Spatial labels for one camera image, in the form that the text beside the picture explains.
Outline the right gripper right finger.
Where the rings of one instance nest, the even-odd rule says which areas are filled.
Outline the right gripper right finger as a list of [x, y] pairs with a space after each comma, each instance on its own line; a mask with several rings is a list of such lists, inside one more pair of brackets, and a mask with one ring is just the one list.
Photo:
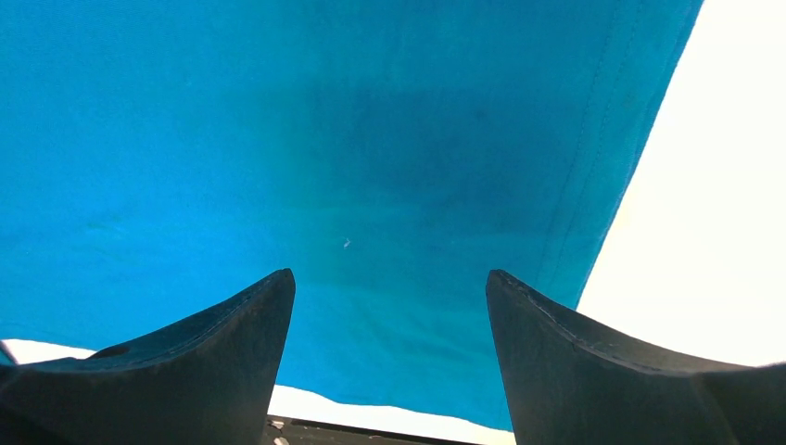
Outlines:
[[631, 337], [503, 270], [488, 317], [520, 444], [781, 444], [785, 367], [708, 360]]

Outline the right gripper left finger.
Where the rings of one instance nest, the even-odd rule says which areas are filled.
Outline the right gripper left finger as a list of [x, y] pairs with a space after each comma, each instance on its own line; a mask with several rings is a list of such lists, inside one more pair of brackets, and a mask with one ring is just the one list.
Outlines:
[[296, 292], [271, 273], [85, 359], [1, 368], [5, 444], [261, 444]]

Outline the blue t shirt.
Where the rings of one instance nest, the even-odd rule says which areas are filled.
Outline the blue t shirt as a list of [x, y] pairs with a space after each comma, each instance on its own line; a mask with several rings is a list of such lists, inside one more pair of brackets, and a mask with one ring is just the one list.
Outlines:
[[698, 1], [5, 1], [1, 336], [288, 268], [280, 385], [509, 429], [503, 269], [576, 307]]

